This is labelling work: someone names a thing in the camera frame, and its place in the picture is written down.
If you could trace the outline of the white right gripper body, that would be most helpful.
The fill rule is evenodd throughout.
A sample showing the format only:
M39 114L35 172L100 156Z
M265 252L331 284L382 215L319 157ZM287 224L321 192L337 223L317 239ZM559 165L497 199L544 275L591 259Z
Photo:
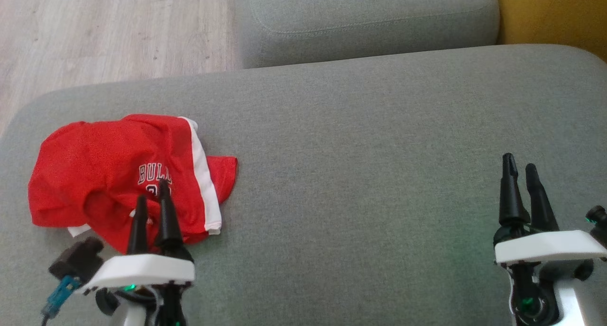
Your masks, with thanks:
M585 287L607 249L581 230L527 235L498 243L495 263L510 281L511 326L607 326Z

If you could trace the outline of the wide yellow sofa backrest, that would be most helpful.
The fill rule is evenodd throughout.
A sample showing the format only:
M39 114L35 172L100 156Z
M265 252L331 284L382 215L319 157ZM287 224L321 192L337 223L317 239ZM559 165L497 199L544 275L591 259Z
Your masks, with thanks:
M607 63L607 0L498 0L500 45L551 44Z

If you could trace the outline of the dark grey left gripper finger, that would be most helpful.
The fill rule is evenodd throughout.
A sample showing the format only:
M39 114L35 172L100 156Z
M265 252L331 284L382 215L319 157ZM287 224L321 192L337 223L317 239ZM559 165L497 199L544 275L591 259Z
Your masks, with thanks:
M193 262L191 253L184 246L184 238L176 215L168 181L159 181L158 200L160 224L154 242L160 255Z
M141 195L137 199L127 246L127 254L146 254L147 244L147 199Z

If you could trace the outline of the large grey sofa seat cushion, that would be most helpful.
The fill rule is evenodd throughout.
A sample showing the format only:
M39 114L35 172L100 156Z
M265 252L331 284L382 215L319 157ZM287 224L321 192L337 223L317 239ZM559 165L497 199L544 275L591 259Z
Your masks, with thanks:
M41 142L128 114L199 123L239 161L223 227L191 246L188 324L510 326L493 264L502 155L534 163L564 230L607 207L607 63L495 45L54 91L0 140L0 326L40 326L73 239L33 226Z

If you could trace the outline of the red shorts with white stripes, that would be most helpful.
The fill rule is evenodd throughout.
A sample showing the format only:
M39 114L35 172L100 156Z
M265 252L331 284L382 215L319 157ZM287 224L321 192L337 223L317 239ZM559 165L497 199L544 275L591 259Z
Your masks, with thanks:
M28 183L33 225L67 229L88 224L125 254L137 199L145 195L147 239L156 250L157 190L164 179L184 242L218 235L221 203L233 190L238 161L206 155L197 129L186 117L150 114L57 129L42 142Z

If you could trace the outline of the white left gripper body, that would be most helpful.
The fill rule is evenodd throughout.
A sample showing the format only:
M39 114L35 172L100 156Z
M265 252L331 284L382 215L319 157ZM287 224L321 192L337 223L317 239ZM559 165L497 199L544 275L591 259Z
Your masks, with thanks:
M195 280L193 262L157 254L117 255L105 261L83 285L83 294L106 289L119 293L128 286L144 288L153 301L118 297L108 326L185 326L181 296Z

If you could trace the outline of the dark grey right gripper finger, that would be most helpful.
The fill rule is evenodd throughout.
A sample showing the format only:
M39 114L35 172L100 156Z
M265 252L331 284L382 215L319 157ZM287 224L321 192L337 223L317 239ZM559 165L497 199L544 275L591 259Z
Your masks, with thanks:
M502 157L499 193L499 224L501 226L531 222L529 213L524 208L517 180L518 170L514 156L511 153L505 153Z
M537 232L559 231L553 209L533 163L525 167L525 183L531 202L531 227Z

